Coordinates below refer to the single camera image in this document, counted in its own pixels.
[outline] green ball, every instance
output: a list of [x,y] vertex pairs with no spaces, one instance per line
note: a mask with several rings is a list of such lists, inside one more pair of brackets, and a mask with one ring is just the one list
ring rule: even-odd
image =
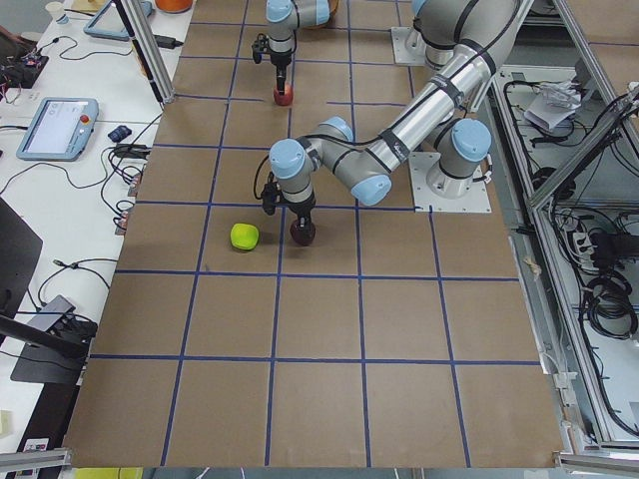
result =
[[251,251],[258,245],[260,230],[253,225],[235,223],[231,228],[231,244],[237,249]]

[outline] grid floor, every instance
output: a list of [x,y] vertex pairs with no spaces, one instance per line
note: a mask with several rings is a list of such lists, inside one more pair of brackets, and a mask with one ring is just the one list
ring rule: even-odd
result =
[[[406,168],[363,208],[314,178],[318,235],[267,217],[256,167],[340,115],[359,140],[427,73],[387,29],[410,2],[342,0],[299,32],[290,108],[255,65],[265,1],[200,0],[66,444],[75,466],[547,467],[561,440],[507,231],[416,214]],[[234,223],[258,247],[233,250]]]

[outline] cardboard sheet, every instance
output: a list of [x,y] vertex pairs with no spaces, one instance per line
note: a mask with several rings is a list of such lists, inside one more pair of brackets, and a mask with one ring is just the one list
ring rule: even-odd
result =
[[639,45],[635,0],[566,0],[588,43]]
[[[166,108],[133,211],[74,466],[552,466],[557,418],[494,196],[491,215],[418,215],[400,168],[362,208],[322,171],[309,247],[253,198],[275,141],[333,115],[365,140],[421,88],[381,30],[409,9],[342,0],[339,29],[300,31],[282,108],[275,69],[251,60],[264,2],[197,3],[188,96]],[[255,250],[232,248],[234,223],[260,229]]]

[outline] metal bracket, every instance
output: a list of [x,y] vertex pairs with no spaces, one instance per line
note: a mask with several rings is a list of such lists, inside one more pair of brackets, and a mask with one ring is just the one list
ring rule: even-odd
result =
[[[426,174],[437,160],[439,160],[439,153],[415,152],[408,157],[412,197],[416,212],[428,213],[431,209],[437,213],[488,214],[492,212],[484,182],[473,183],[468,193],[456,200],[436,195],[426,182]],[[481,169],[477,168],[475,177],[482,176]]]
[[390,38],[397,65],[423,67],[426,64],[426,44],[414,28],[392,27]]
[[13,452],[0,454],[0,473],[71,465],[71,450]]

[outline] small blue object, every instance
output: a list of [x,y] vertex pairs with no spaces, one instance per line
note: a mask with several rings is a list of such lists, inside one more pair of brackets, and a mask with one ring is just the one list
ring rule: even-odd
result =
[[269,0],[267,2],[267,20],[273,23],[286,20],[293,12],[291,0]]
[[127,138],[132,133],[133,132],[131,131],[130,128],[126,127],[125,125],[120,125],[118,128],[116,128],[113,132],[111,132],[107,136],[113,143],[120,143],[122,140]]
[[330,7],[328,6],[328,0],[317,0],[316,11],[318,18],[318,22],[316,23],[316,25],[326,23],[330,18]]
[[271,170],[280,180],[294,177],[304,166],[305,150],[292,138],[279,140],[269,152]]
[[321,122],[320,125],[331,125],[332,127],[340,130],[346,137],[346,140],[348,142],[352,142],[353,140],[352,130],[350,129],[350,126],[345,120],[340,117],[330,117],[328,120]]
[[452,127],[452,144],[470,162],[481,162],[490,150],[492,138],[486,126],[478,120],[464,118]]
[[352,187],[350,194],[367,207],[379,203],[390,191],[392,183],[386,175],[375,175],[366,178]]
[[421,7],[423,7],[427,2],[428,0],[412,0],[412,13],[417,15],[419,10],[421,10]]
[[75,160],[87,146],[98,113],[98,102],[93,98],[44,98],[16,157],[22,160]]

